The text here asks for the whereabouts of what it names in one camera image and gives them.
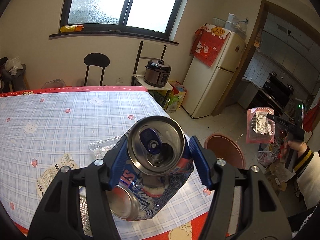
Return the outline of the person right hand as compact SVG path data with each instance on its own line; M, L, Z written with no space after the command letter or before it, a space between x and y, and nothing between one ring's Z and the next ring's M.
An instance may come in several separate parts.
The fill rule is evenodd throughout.
M308 146L304 141L292 141L288 140L287 137L285 137L284 140L284 148L280 152L281 159L285 159L285 155L289 151L289 149L293 149L297 151L297 156L301 157L304 152L307 150Z

